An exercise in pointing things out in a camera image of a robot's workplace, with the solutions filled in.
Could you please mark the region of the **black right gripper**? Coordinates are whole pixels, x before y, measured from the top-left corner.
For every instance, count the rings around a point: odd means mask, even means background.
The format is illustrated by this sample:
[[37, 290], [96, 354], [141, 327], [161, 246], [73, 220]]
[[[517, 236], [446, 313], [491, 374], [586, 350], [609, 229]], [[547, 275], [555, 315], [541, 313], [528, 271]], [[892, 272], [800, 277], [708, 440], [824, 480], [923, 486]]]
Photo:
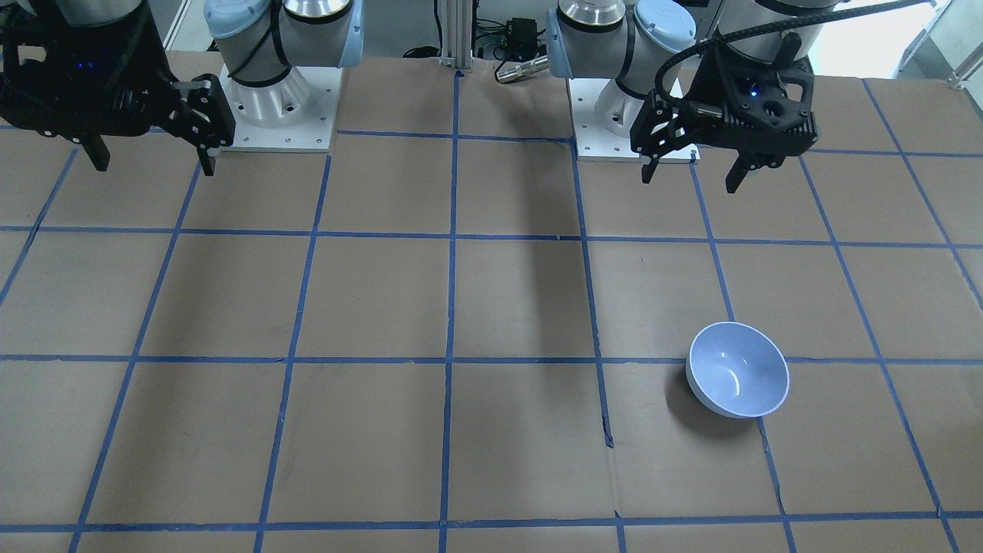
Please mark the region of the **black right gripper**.
[[170, 70], [147, 1], [15, 1], [2, 13], [2, 118], [81, 143], [106, 172], [102, 135], [158, 127], [196, 148], [211, 177], [236, 119], [217, 75], [187, 83]]

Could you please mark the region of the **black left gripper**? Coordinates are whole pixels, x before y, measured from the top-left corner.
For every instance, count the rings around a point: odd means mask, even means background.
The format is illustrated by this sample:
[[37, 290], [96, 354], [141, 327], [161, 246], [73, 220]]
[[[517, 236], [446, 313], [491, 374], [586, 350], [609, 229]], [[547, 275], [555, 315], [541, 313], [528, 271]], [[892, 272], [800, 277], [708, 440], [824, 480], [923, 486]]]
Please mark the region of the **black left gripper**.
[[[703, 56], [688, 101], [649, 91], [630, 129], [630, 147], [647, 160], [641, 182], [652, 182], [664, 155], [698, 143], [738, 151], [726, 173], [726, 192], [734, 194], [749, 173], [769, 167], [773, 155], [813, 147], [815, 78], [806, 58], [794, 58], [801, 44], [799, 35], [786, 35], [771, 61], [757, 61], [717, 43]], [[691, 104], [709, 106], [713, 114], [699, 114]]]

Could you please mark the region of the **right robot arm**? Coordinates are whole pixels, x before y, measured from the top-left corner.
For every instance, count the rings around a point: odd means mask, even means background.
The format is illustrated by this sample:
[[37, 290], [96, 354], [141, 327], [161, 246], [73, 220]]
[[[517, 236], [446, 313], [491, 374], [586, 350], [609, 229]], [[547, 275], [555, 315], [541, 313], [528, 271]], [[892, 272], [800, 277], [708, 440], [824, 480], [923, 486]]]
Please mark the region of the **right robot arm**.
[[359, 1], [207, 1], [230, 84], [173, 73], [147, 1], [4, 1], [2, 118], [63, 137], [108, 169], [104, 138], [159, 128], [194, 147], [211, 176], [237, 122], [277, 126], [310, 102], [302, 67], [362, 59]]

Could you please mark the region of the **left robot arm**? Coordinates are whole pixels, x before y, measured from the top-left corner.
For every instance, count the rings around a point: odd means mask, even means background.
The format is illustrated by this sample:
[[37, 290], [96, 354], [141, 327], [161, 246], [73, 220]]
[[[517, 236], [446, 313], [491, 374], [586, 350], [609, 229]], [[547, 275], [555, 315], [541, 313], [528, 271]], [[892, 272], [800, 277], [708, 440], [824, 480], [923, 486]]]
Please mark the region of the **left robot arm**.
[[723, 1], [701, 41], [674, 1], [559, 1], [545, 29], [558, 78], [604, 78], [608, 125], [646, 158], [650, 183], [664, 155], [698, 144], [736, 151], [726, 189], [778, 168], [819, 140], [808, 49], [832, 1]]

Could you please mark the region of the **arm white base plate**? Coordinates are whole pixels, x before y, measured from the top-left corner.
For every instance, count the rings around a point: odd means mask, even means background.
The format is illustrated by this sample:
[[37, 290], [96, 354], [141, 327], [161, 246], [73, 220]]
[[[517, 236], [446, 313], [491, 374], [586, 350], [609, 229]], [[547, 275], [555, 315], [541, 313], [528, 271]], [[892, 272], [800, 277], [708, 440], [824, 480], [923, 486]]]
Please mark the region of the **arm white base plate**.
[[281, 81], [251, 88], [229, 78], [219, 81], [236, 120], [224, 151], [239, 153], [329, 153], [345, 70], [294, 67]]
[[569, 78], [568, 97], [579, 160], [646, 161], [630, 144], [641, 99], [625, 94], [612, 78]]

